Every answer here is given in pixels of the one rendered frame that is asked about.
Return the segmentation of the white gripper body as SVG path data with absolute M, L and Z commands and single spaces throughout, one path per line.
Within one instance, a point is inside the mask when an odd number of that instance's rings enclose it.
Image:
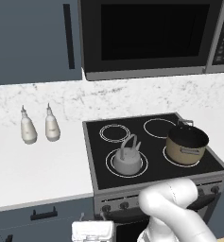
M 112 221 L 75 221 L 72 223 L 73 242 L 112 242 Z

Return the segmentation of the grey metal kettle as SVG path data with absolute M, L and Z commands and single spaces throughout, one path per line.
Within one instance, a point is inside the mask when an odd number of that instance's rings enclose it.
M 137 142 L 137 135 L 131 134 L 116 151 L 113 166 L 114 169 L 122 174 L 131 176 L 136 174 L 142 165 L 139 152 L 141 143 Z

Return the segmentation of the black glass stove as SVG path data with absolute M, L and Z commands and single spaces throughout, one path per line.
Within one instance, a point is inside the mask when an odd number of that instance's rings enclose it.
M 211 188 L 219 187 L 215 195 L 224 190 L 224 163 L 207 148 L 204 156 L 194 165 L 176 164 L 165 152 L 165 139 L 169 130 L 181 117 L 176 112 L 149 116 L 85 121 L 83 130 L 94 189 L 95 218 L 100 219 L 101 208 L 109 204 L 112 211 L 120 210 L 126 201 L 129 208 L 138 207 L 139 192 L 158 182 L 187 177 L 205 195 L 213 194 Z M 136 134 L 141 143 L 141 169 L 134 175 L 118 173 L 113 166 L 116 151 L 131 135 Z M 141 232 L 149 218 L 130 223 L 115 223 L 118 232 L 132 229 Z

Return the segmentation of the blue-grey drawer front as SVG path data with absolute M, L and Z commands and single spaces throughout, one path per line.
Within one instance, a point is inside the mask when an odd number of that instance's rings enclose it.
M 30 216 L 32 215 L 33 210 L 36 210 L 38 214 L 51 212 L 53 210 L 53 206 L 56 207 L 58 216 L 40 220 L 30 220 Z M 35 225 L 42 222 L 64 219 L 68 217 L 79 219 L 81 213 L 84 213 L 86 218 L 92 218 L 94 216 L 93 198 L 73 199 L 2 211 L 0 212 L 0 229 L 9 229 L 24 225 Z

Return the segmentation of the blue-grey lower cupboard door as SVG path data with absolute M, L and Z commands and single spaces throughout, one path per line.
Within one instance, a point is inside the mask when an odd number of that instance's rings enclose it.
M 9 229 L 0 229 L 0 236 L 6 242 L 72 242 L 72 223 L 78 219 L 68 217 L 35 225 L 24 225 Z

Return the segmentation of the blue-grey cupboard door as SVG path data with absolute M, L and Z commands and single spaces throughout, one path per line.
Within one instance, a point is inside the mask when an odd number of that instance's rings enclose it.
M 9 229 L 0 229 L 0 236 L 6 242 L 72 242 L 72 223 L 78 219 L 68 217 L 35 225 L 24 225 Z
M 63 4 L 70 4 L 75 69 Z M 78 0 L 0 0 L 0 85 L 80 79 Z

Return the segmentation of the white bottle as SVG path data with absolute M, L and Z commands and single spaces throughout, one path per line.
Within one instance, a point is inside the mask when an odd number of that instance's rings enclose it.
M 45 118 L 45 136 L 48 141 L 56 142 L 60 139 L 60 127 L 50 106 L 47 106 Z
M 21 136 L 23 141 L 28 144 L 34 144 L 37 141 L 38 134 L 32 120 L 27 115 L 25 108 L 21 109 Z

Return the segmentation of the tan pot with black inside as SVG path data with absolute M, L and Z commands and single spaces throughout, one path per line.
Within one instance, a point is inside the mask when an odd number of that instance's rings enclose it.
M 166 154 L 178 164 L 197 163 L 209 144 L 208 135 L 194 126 L 193 120 L 179 119 L 167 134 Z

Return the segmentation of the black microwave oven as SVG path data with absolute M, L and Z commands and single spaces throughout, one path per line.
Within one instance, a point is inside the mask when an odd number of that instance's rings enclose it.
M 224 0 L 78 0 L 89 80 L 224 73 Z

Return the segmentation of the black microwave door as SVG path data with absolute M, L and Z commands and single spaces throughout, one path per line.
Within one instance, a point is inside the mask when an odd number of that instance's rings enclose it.
M 87 72 L 206 64 L 223 0 L 80 0 Z

